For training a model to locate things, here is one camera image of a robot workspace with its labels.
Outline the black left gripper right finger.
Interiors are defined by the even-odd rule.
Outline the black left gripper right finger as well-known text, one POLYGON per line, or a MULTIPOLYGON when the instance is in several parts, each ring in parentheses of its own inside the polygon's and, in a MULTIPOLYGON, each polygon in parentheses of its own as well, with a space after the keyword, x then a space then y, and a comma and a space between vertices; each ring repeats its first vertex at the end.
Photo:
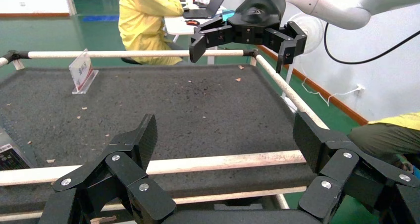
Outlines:
POLYGON ((297 112, 293 138, 315 179, 298 209, 329 223, 345 196, 358 200, 381 224, 420 221, 420 181, 413 174, 364 153, 344 133, 319 127, 297 112))

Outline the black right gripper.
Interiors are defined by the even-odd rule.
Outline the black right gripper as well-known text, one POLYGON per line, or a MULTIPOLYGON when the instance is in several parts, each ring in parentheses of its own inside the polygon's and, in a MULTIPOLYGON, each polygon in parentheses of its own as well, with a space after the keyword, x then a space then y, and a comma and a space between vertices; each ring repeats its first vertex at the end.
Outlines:
POLYGON ((245 0, 228 18, 212 19, 194 28, 189 46, 190 62, 196 63, 207 48, 235 42, 262 45, 277 52, 276 73, 303 54, 307 35, 293 21, 280 27, 286 0, 245 0))

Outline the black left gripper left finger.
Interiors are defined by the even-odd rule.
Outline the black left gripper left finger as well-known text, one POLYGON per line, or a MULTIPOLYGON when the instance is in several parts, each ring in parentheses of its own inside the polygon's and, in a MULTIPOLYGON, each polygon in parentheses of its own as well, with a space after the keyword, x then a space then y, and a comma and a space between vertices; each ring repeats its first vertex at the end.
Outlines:
POLYGON ((54 182, 40 223, 88 224, 113 200, 139 224, 164 222, 176 204, 146 172, 157 138, 156 117, 150 113, 135 130, 114 136, 94 161, 54 182))

